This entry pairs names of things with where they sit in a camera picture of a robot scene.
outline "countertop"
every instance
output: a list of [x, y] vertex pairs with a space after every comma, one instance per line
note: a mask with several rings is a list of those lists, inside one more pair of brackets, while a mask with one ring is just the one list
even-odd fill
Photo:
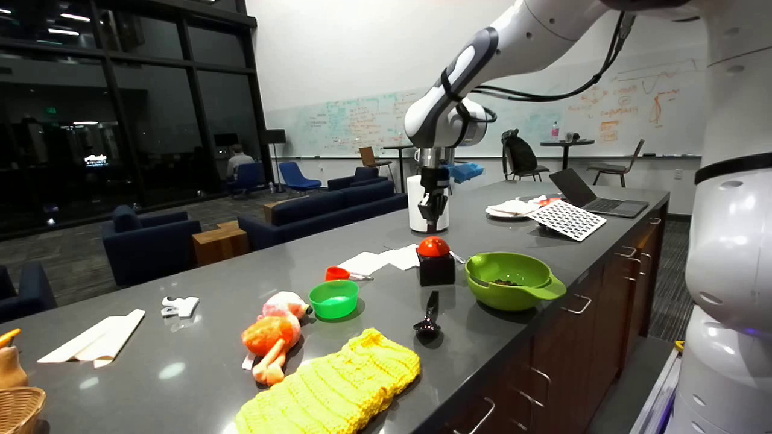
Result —
[[[543, 235], [533, 222], [497, 222], [484, 208], [516, 196], [554, 194], [553, 183], [491, 183], [451, 196], [451, 228], [440, 235], [460, 255], [480, 251], [519, 251], [545, 261], [571, 289], [589, 267], [614, 247], [639, 220], [665, 202], [660, 190], [595, 188], [604, 199], [649, 200], [637, 220], [608, 220], [584, 245]], [[257, 394], [240, 369], [240, 331], [257, 317], [263, 301], [279, 289], [306, 296], [328, 265], [361, 251], [381, 254], [417, 245], [425, 235], [408, 229], [408, 212], [391, 212], [291, 245], [246, 254], [106, 296], [1, 323], [21, 325], [17, 341], [34, 386], [45, 388], [42, 421], [50, 433], [228, 433], [238, 407]], [[439, 325], [444, 341], [425, 348], [411, 323], [425, 318], [425, 305], [439, 289]], [[200, 296], [196, 318], [162, 318], [162, 296]], [[337, 353], [363, 328], [411, 348], [422, 359], [419, 380], [375, 418], [366, 433], [402, 434], [419, 430], [432, 412], [475, 376], [502, 348], [524, 341], [549, 307], [527, 314], [497, 314], [480, 307], [455, 271], [455, 285], [419, 288], [417, 271], [391, 265], [361, 282], [360, 308], [343, 323], [306, 323], [303, 341], [291, 353], [286, 374], [300, 359]], [[103, 317], [145, 308], [146, 317], [111, 366], [88, 364], [39, 366], [35, 359], [93, 325]]]

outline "red object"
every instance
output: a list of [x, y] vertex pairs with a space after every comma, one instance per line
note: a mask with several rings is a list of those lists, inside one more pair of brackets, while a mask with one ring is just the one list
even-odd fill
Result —
[[440, 259], [440, 255], [451, 255], [451, 247], [439, 238], [439, 236], [426, 236], [417, 245], [417, 255], [422, 259]]
[[328, 267], [322, 281], [349, 281], [352, 276], [345, 267]]

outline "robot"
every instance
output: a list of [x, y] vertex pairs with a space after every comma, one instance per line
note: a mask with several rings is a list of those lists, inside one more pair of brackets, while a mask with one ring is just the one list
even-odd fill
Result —
[[620, 12], [620, 42], [633, 14], [668, 11], [697, 12], [709, 35], [711, 107], [684, 267], [697, 307], [665, 433], [772, 433], [768, 0], [513, 0], [405, 113], [405, 132], [422, 152], [422, 216], [434, 220], [446, 210], [437, 177], [444, 159], [480, 143], [493, 122], [466, 94], [493, 78], [547, 68], [608, 11]]

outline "wall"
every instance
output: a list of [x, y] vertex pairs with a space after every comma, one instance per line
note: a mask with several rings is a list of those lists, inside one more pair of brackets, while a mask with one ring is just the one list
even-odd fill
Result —
[[[257, 20], [255, 61], [267, 128], [284, 128], [284, 158], [349, 158], [360, 144], [405, 143], [405, 109], [437, 79], [466, 42], [510, 0], [325, 0], [284, 3], [249, 0]], [[595, 73], [604, 55], [614, 12], [600, 18], [589, 35], [543, 73], [497, 79], [524, 93], [574, 89]], [[625, 158], [639, 138], [660, 158], [700, 154], [706, 93], [703, 25], [676, 25], [639, 18], [633, 32], [602, 82], [562, 105], [508, 105], [475, 96], [499, 113], [477, 148], [457, 154], [489, 159], [508, 128], [534, 148], [541, 159], [557, 150], [537, 148], [557, 124], [562, 132], [594, 138], [594, 148], [574, 158]], [[665, 181], [678, 190], [689, 183], [695, 159], [660, 159], [655, 169], [639, 165], [642, 185]], [[689, 210], [689, 194], [678, 194]]]

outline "yellow cloth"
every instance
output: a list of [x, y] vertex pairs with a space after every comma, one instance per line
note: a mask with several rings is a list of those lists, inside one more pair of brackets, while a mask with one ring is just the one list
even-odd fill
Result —
[[415, 376], [419, 358], [366, 328], [339, 353], [300, 364], [237, 416], [238, 434], [343, 434], [360, 433], [391, 406]]

